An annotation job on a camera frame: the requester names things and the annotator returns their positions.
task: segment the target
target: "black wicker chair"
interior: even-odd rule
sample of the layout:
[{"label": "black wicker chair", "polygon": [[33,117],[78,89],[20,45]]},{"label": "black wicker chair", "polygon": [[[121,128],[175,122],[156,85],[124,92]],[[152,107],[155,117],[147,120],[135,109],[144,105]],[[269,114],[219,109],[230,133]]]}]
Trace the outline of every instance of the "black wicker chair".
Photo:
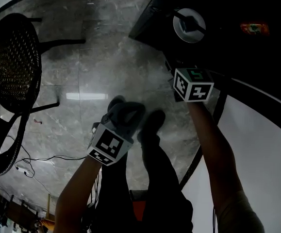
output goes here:
[{"label": "black wicker chair", "polygon": [[29,115],[59,106],[57,102],[33,108],[41,83],[41,54],[55,46],[85,43],[85,40],[39,43],[32,21],[41,19],[9,14],[0,21],[0,105],[14,113],[9,122],[0,118],[0,149],[15,120],[21,117],[13,145],[0,154],[0,175],[8,172],[17,158]]}]

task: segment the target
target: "white box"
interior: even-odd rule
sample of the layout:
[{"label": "white box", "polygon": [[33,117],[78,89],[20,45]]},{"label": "white box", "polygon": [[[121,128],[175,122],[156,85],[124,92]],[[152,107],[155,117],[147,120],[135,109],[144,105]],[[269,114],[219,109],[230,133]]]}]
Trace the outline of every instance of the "white box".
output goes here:
[{"label": "white box", "polygon": [[119,161],[132,147],[132,143],[99,124],[88,146],[88,155],[110,166]]},{"label": "white box", "polygon": [[207,101],[214,86],[210,73],[198,68],[178,68],[174,89],[185,102]]}]

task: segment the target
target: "foot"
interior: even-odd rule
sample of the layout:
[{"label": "foot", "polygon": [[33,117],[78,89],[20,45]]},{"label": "foot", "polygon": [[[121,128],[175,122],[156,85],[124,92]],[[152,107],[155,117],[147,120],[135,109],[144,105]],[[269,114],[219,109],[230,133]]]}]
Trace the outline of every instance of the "foot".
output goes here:
[{"label": "foot", "polygon": [[162,110],[156,110],[152,112],[139,132],[137,139],[140,143],[143,142],[144,138],[156,136],[159,129],[162,127],[165,121],[165,113]]},{"label": "foot", "polygon": [[117,103],[124,103],[125,98],[121,95],[116,96],[114,99],[111,100],[110,104],[108,105],[108,110],[109,112],[113,106],[115,106]]}]

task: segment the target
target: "leg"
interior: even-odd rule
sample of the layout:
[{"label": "leg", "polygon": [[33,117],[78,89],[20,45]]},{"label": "leg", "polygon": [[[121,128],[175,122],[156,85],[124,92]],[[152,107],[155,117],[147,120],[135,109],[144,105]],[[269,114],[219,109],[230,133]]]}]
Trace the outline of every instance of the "leg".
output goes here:
[{"label": "leg", "polygon": [[48,41],[42,42],[39,45],[40,53],[43,54],[44,52],[50,50],[53,47],[61,46],[61,45],[72,45],[72,44],[84,44],[86,40],[55,40],[55,41]]},{"label": "leg", "polygon": [[162,111],[152,113],[138,135],[143,150],[143,161],[149,174],[148,199],[143,222],[146,229],[191,232],[192,204],[182,194],[177,174],[159,146],[160,138],[156,135],[164,119],[165,114]]},{"label": "leg", "polygon": [[127,154],[112,166],[102,167],[101,189],[92,232],[134,232],[136,217],[126,181]]},{"label": "leg", "polygon": [[59,102],[44,105],[44,106],[40,106],[40,107],[36,107],[36,108],[33,108],[33,109],[30,110],[30,114],[38,112],[38,111],[44,111],[44,110],[47,110],[47,109],[50,109],[50,108],[53,108],[53,107],[58,107],[58,106],[59,106]]},{"label": "leg", "polygon": [[42,18],[28,18],[31,22],[41,22]]}]

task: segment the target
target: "marble floor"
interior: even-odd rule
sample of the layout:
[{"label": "marble floor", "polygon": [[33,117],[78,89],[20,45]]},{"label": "marble floor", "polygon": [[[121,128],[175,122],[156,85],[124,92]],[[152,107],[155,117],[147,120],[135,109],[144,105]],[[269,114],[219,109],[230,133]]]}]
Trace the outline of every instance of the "marble floor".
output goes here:
[{"label": "marble floor", "polygon": [[[40,42],[85,38],[82,45],[55,47],[42,55],[42,83],[35,106],[60,100],[60,106],[30,116],[23,147],[32,158],[54,155],[83,157],[93,122],[106,113],[116,95],[145,104],[147,111],[162,108],[166,121],[159,132],[161,146],[169,156],[179,180],[190,166],[199,142],[186,104],[174,101],[168,83],[171,74],[159,51],[128,38],[139,14],[149,0],[23,0],[0,13],[42,17],[34,23]],[[207,107],[213,112],[219,91],[214,90]],[[1,118],[11,114],[0,106]],[[9,132],[15,137],[18,121]],[[12,144],[6,138],[1,152]],[[22,149],[18,159],[27,157]],[[45,208],[47,193],[55,199],[81,161],[51,159],[32,162],[36,179],[14,167],[0,177],[9,194]],[[127,180],[130,189],[146,189],[148,174],[141,160],[140,144],[129,151]]]}]

